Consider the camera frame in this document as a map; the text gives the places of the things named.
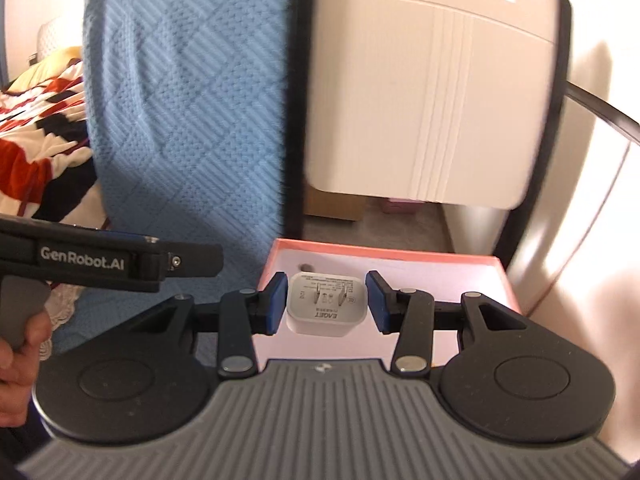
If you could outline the person's left hand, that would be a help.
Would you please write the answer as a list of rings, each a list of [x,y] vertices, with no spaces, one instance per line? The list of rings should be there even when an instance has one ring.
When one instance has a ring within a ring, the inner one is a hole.
[[[27,418],[32,386],[39,370],[40,346],[50,338],[52,325],[46,311],[30,318],[25,325],[24,344],[13,350],[1,341],[1,427],[19,427]]]

